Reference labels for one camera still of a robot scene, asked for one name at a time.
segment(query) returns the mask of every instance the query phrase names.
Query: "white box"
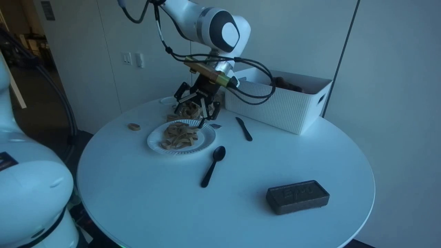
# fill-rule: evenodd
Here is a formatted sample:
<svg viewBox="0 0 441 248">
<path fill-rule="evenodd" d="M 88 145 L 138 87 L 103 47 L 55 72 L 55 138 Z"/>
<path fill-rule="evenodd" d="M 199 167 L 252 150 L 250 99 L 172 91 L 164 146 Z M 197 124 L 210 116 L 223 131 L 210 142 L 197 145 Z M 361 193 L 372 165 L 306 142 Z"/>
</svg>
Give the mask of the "white box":
<svg viewBox="0 0 441 248">
<path fill-rule="evenodd" d="M 321 114 L 332 80 L 277 70 L 272 70 L 272 74 L 301 87 L 302 92 L 276 88 L 273 97 L 263 105 L 247 105 L 226 91 L 225 108 L 288 132 L 303 134 Z M 247 94 L 266 95 L 272 90 L 270 79 L 255 68 L 236 72 L 236 77 L 240 80 L 240 90 Z"/>
</svg>

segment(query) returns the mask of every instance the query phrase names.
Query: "black box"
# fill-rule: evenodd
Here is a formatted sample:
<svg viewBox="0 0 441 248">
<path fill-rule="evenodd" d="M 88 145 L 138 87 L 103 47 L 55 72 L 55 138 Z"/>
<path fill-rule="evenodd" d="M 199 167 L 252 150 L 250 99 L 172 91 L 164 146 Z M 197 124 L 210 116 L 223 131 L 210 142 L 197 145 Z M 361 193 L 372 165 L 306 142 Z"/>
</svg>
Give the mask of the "black box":
<svg viewBox="0 0 441 248">
<path fill-rule="evenodd" d="M 266 192 L 266 201 L 277 215 L 324 207 L 328 200 L 330 193 L 317 181 L 270 187 Z"/>
</svg>

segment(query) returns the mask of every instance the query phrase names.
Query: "floor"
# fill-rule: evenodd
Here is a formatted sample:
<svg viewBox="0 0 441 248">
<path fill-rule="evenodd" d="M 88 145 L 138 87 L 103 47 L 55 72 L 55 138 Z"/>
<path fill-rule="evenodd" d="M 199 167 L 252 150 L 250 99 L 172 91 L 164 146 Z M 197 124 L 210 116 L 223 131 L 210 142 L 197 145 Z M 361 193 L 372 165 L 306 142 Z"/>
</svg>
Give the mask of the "floor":
<svg viewBox="0 0 441 248">
<path fill-rule="evenodd" d="M 22 131 L 35 141 L 53 149 L 72 171 L 76 178 L 79 159 L 91 134 L 79 132 L 79 138 L 73 142 L 75 150 L 70 152 L 72 141 L 69 141 L 69 123 L 62 103 L 47 80 L 32 68 L 11 66 L 11 73 L 19 87 L 28 109 L 21 109 L 17 99 L 13 98 L 13 109 L 17 123 Z M 62 90 L 61 80 L 55 69 L 50 70 L 54 86 Z M 117 248 L 88 218 L 79 197 L 73 196 L 70 201 L 70 214 L 77 221 L 79 227 L 90 234 L 86 247 L 88 248 Z M 353 240 L 346 248 L 371 248 L 364 243 Z"/>
</svg>

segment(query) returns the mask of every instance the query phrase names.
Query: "white plate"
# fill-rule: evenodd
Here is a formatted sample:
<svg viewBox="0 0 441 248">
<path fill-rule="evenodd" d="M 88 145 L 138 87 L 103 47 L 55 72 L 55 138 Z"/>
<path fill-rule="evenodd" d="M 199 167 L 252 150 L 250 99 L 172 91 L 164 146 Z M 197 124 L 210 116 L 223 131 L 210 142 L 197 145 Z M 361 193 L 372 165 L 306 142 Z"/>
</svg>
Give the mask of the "white plate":
<svg viewBox="0 0 441 248">
<path fill-rule="evenodd" d="M 164 123 L 163 125 L 157 127 L 156 130 L 153 130 L 150 132 L 150 135 L 148 136 L 146 142 L 148 146 L 159 153 L 159 154 L 189 154 L 189 153 L 196 153 L 200 150 L 207 149 L 217 138 L 217 132 L 210 127 L 210 125 L 204 125 L 201 130 L 197 131 L 197 141 L 194 141 L 194 143 L 192 146 L 188 148 L 182 148 L 182 149 L 164 149 L 161 146 L 161 141 L 163 141 L 163 134 L 167 130 L 168 125 L 181 121 L 181 123 L 186 123 L 189 125 L 197 125 L 200 123 L 200 120 L 175 120 L 175 121 L 170 121 L 170 123 Z"/>
</svg>

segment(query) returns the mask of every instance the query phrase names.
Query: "white round table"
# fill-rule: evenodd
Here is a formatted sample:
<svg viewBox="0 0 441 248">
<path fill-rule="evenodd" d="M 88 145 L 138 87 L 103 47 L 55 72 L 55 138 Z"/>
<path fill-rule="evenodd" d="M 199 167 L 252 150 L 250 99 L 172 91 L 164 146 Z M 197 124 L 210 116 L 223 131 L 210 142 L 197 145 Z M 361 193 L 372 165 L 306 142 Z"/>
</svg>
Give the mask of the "white round table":
<svg viewBox="0 0 441 248">
<path fill-rule="evenodd" d="M 145 103 L 106 124 L 87 145 L 77 187 L 92 221 L 112 240 L 130 248 L 177 247 L 343 247 L 365 225 L 375 201 L 375 179 L 357 145 L 318 119 L 303 135 L 222 109 L 215 141 L 189 154 L 159 154 L 146 138 L 166 123 L 168 101 Z M 132 131 L 135 123 L 141 130 Z M 223 145 L 210 186 L 200 181 L 211 153 Z M 325 207 L 274 215 L 269 187 L 317 181 L 328 193 Z"/>
</svg>

